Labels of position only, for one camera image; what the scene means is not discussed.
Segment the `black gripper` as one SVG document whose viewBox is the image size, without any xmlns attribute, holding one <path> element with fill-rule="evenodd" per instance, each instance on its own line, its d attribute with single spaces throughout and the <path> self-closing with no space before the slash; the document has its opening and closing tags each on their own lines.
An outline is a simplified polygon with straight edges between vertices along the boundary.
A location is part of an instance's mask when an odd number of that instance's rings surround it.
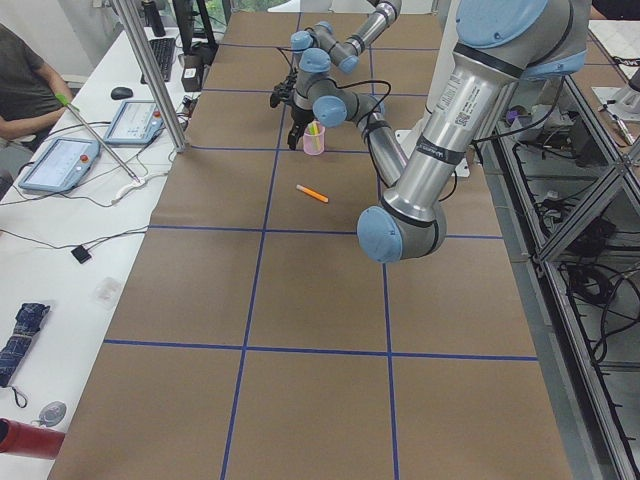
<svg viewBox="0 0 640 480">
<path fill-rule="evenodd" d="M 287 146 L 290 150 L 296 150 L 307 125 L 314 120 L 313 103 L 307 98 L 295 97 L 291 116 L 294 123 L 287 136 Z"/>
</svg>

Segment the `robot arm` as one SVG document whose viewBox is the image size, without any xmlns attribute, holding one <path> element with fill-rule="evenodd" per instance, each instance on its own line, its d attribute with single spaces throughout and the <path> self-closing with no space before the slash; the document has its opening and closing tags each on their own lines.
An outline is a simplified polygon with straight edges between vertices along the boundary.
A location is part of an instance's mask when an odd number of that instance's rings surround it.
<svg viewBox="0 0 640 480">
<path fill-rule="evenodd" d="M 320 21 L 290 37 L 291 51 L 301 61 L 302 54 L 311 49 L 323 51 L 331 64 L 349 74 L 359 65 L 360 55 L 371 46 L 399 18 L 401 0 L 370 1 L 372 13 L 348 37 L 340 39 L 328 21 Z"/>
<path fill-rule="evenodd" d="M 340 89 L 329 72 L 351 72 L 360 54 L 399 17 L 397 1 L 379 1 L 347 40 L 320 22 L 291 38 L 297 77 L 290 105 L 295 147 L 313 121 L 333 128 L 351 122 L 385 184 L 377 205 L 357 223 L 362 250 L 397 262 L 436 251 L 446 234 L 439 198 L 504 86 L 578 71 L 586 58 L 587 1 L 463 1 L 454 15 L 452 72 L 410 152 L 387 123 L 379 101 Z"/>
</svg>

